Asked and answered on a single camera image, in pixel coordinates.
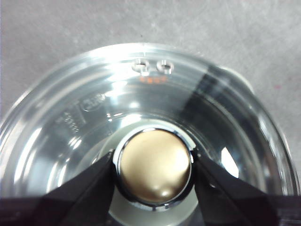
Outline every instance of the gold button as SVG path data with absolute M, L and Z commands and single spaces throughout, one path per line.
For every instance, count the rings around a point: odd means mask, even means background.
M 139 199 L 164 203 L 187 184 L 190 157 L 176 135 L 164 130 L 141 132 L 123 150 L 120 174 L 126 188 Z

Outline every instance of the gray countertop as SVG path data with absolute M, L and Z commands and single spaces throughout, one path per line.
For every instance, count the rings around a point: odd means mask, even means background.
M 116 43 L 182 48 L 245 76 L 301 175 L 301 1 L 2 0 L 1 113 L 54 65 Z

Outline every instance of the chrome ring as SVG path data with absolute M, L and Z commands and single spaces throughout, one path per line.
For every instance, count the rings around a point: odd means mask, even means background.
M 147 131 L 154 131 L 154 130 L 161 130 L 161 131 L 166 131 L 169 132 L 175 136 L 177 136 L 186 146 L 188 154 L 189 154 L 189 176 L 188 180 L 183 187 L 183 189 L 177 194 L 177 196 L 173 197 L 172 199 L 166 201 L 166 202 L 161 202 L 161 203 L 154 203 L 154 202 L 146 202 L 144 200 L 139 199 L 135 195 L 129 192 L 129 190 L 126 188 L 124 185 L 122 179 L 121 179 L 121 168 L 120 168 L 120 163 L 121 163 L 121 158 L 123 151 L 127 144 L 130 142 L 132 138 L 134 138 L 136 135 L 147 132 Z M 146 126 L 141 126 L 138 127 L 131 132 L 129 132 L 117 145 L 116 150 L 114 152 L 113 156 L 113 164 L 115 166 L 116 170 L 116 176 L 117 176 L 117 188 L 119 191 L 135 206 L 145 209 L 145 210 L 151 210 L 151 211 L 163 211 L 167 210 L 172 206 L 175 206 L 179 204 L 191 191 L 191 188 L 193 186 L 192 182 L 192 168 L 193 168 L 193 156 L 192 152 L 195 148 L 195 144 L 193 142 L 193 145 L 191 145 L 192 140 L 189 142 L 185 137 L 187 137 L 187 134 L 182 134 L 183 131 L 177 131 L 175 129 L 170 129 L 166 126 L 162 125 L 152 125 L 151 127 L 149 125 Z

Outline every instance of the small hole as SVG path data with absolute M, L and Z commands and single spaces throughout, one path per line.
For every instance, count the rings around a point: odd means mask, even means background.
M 148 71 L 150 63 L 145 59 L 136 59 L 133 63 L 132 69 L 135 72 L 145 74 Z
M 165 70 L 169 70 L 170 69 L 170 65 L 162 65 L 162 68 Z
M 164 74 L 171 74 L 174 70 L 174 65 L 166 60 L 161 60 L 157 62 L 157 70 Z

